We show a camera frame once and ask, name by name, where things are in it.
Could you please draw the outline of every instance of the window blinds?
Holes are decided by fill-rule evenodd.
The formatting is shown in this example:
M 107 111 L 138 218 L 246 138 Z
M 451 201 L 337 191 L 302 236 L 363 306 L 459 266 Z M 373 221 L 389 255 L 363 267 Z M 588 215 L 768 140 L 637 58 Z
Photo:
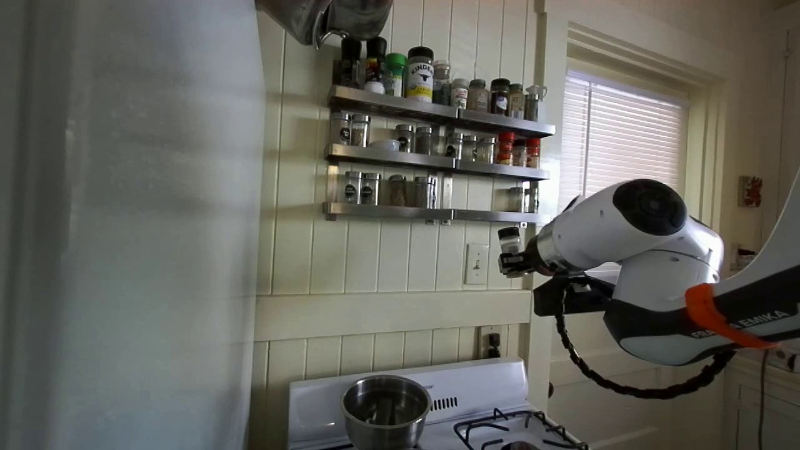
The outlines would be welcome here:
M 559 210 L 577 195 L 629 179 L 655 179 L 682 193 L 687 116 L 679 100 L 617 89 L 571 71 L 564 89 Z

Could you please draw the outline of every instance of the white refrigerator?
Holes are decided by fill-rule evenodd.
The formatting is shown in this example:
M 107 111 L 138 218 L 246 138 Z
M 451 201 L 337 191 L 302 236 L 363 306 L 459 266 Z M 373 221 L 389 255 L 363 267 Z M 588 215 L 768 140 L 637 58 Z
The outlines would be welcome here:
M 0 448 L 243 448 L 253 0 L 0 10 Z

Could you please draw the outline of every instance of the stove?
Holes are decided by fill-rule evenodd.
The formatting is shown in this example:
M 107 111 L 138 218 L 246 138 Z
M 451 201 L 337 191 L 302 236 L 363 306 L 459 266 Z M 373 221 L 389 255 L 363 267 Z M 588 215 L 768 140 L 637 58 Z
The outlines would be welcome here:
M 427 368 L 297 381 L 289 387 L 288 450 L 346 450 L 342 394 L 369 375 L 405 376 L 420 383 L 433 401 L 419 440 L 421 450 L 508 450 L 514 442 L 530 450 L 590 450 L 526 400 L 528 379 L 519 358 L 441 364 Z

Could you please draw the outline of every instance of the power cord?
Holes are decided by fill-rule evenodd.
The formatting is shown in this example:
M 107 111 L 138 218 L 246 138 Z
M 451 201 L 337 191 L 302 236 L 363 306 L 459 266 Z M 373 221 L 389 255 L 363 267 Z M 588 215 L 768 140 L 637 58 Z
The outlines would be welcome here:
M 770 355 L 769 350 L 764 351 L 761 357 L 761 403 L 758 405 L 758 450 L 764 450 L 764 399 L 766 396 L 766 359 Z
M 724 369 L 728 362 L 736 355 L 736 352 L 732 351 L 720 352 L 714 355 L 714 361 L 710 365 L 704 366 L 696 376 L 689 378 L 683 383 L 673 384 L 667 388 L 645 389 L 617 384 L 592 370 L 589 364 L 578 354 L 578 351 L 575 350 L 575 346 L 572 344 L 572 341 L 570 341 L 570 335 L 566 332 L 566 322 L 564 320 L 565 309 L 564 297 L 562 297 L 561 307 L 555 314 L 555 327 L 558 334 L 561 336 L 561 343 L 570 353 L 570 360 L 578 366 L 581 373 L 586 376 L 586 378 L 594 381 L 601 388 L 610 389 L 624 396 L 634 396 L 639 399 L 669 400 L 677 396 L 690 394 L 691 392 L 695 392 L 711 384 L 711 382 L 714 381 L 714 377 L 719 374 L 719 372 L 722 372 L 722 369 Z

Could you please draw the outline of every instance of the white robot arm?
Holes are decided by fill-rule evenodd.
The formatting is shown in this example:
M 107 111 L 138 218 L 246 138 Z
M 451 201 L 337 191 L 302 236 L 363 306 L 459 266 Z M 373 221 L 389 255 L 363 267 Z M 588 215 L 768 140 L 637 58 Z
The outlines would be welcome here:
M 605 311 L 620 347 L 654 363 L 682 365 L 742 346 L 765 348 L 800 336 L 798 189 L 795 179 L 758 257 L 722 281 L 720 237 L 688 216 L 675 191 L 645 179 L 570 205 L 523 253 L 501 255 L 501 271 L 509 277 L 554 275 L 534 291 L 538 314 Z M 605 289 L 596 283 L 587 306 L 585 289 L 568 288 L 570 281 L 586 279 L 585 270 L 606 262 L 621 265 L 618 282 Z

